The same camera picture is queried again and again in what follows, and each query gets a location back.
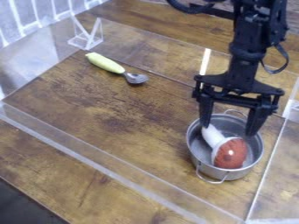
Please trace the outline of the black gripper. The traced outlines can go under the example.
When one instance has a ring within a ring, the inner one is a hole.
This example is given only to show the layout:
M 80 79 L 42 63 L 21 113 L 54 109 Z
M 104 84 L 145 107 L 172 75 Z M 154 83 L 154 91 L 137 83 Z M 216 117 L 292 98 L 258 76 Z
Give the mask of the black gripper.
M 220 74 L 197 74 L 192 97 L 200 104 L 200 124 L 210 123 L 213 103 L 226 103 L 249 109 L 245 135 L 253 136 L 266 118 L 277 109 L 284 91 L 256 80 L 257 66 L 264 65 L 266 50 L 249 51 L 230 49 L 228 70 Z

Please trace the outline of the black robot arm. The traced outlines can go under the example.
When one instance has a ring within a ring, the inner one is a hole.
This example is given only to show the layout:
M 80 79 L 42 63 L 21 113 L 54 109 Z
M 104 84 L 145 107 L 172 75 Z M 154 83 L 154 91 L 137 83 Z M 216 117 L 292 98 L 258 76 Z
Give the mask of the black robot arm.
M 253 136 L 266 117 L 277 110 L 284 91 L 256 80 L 264 65 L 266 48 L 286 55 L 280 42 L 285 40 L 286 0 L 230 0 L 233 3 L 233 40 L 228 45 L 230 60 L 228 71 L 213 75 L 196 75 L 192 97 L 200 104 L 200 125 L 210 123 L 213 104 L 248 108 L 245 134 Z

